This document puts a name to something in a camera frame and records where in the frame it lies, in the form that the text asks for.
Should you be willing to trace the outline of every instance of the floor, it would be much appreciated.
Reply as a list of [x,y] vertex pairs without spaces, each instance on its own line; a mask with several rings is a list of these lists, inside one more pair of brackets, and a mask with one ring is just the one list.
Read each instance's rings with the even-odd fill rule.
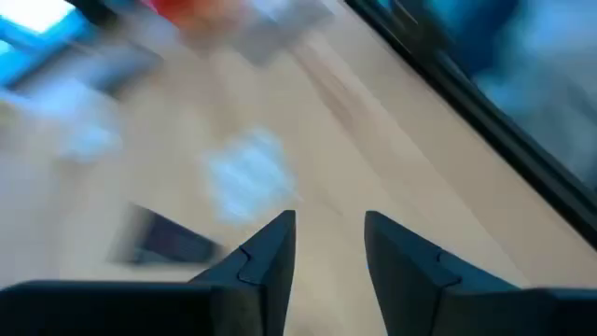
[[[296,209],[287,335],[385,333],[364,254],[371,209],[516,285],[597,285],[591,248],[363,22],[329,8],[259,66],[228,44],[198,52],[146,13],[127,38],[163,63],[119,103],[64,79],[71,65],[32,81],[22,93],[47,114],[25,118],[3,163],[19,177],[0,194],[19,223],[0,228],[17,256],[0,257],[3,283],[200,272],[118,263],[138,204],[227,250]],[[92,156],[68,146],[80,125],[104,130]]]

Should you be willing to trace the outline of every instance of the light wood surface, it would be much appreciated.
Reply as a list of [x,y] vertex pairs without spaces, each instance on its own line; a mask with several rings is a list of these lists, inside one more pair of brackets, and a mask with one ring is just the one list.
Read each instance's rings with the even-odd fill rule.
[[[288,335],[385,333],[366,267],[367,210],[518,286],[597,287],[595,252],[360,19],[330,8],[327,24],[261,67],[226,44],[198,54],[154,17],[135,21],[129,38],[164,62],[114,107],[118,150],[76,163],[39,154],[51,144],[21,149],[43,157],[35,170],[46,194],[37,197],[47,202],[26,222],[35,228],[44,218],[44,230],[27,238],[44,242],[31,243],[44,257],[17,257],[30,267],[13,280],[185,281],[198,273],[114,262],[136,203],[228,250],[296,209]],[[46,107],[58,94],[46,88],[61,83],[47,77],[24,91]],[[55,132],[45,122],[35,128],[37,136]],[[282,145],[294,190],[246,225],[230,225],[216,215],[205,158],[255,128]]]

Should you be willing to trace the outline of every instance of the black metal frame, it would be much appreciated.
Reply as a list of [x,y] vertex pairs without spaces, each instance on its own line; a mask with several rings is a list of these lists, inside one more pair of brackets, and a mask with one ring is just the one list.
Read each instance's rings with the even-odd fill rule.
[[410,48],[412,45],[400,40],[380,7],[368,0],[346,3],[597,249],[597,200],[591,190],[503,115],[455,67],[437,54],[418,54],[419,46]]

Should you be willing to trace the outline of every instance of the wooden floor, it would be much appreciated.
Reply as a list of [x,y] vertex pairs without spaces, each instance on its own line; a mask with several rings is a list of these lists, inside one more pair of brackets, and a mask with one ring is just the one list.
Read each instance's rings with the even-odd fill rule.
[[[226,45],[198,55],[155,18],[132,27],[130,36],[164,62],[118,105],[118,149],[92,163],[40,156],[46,144],[26,149],[27,158],[43,158],[35,171],[45,182],[27,205],[37,215],[14,213],[28,224],[10,248],[36,246],[17,257],[28,266],[15,267],[16,280],[185,281],[198,273],[115,262],[136,203],[228,250],[296,209],[288,335],[385,333],[365,259],[367,210],[516,285],[597,287],[594,251],[361,20],[331,8],[327,24],[261,67]],[[44,102],[45,85],[25,92]],[[294,187],[242,225],[229,223],[218,215],[205,158],[255,129],[280,144]],[[23,200],[31,202],[12,202]]]

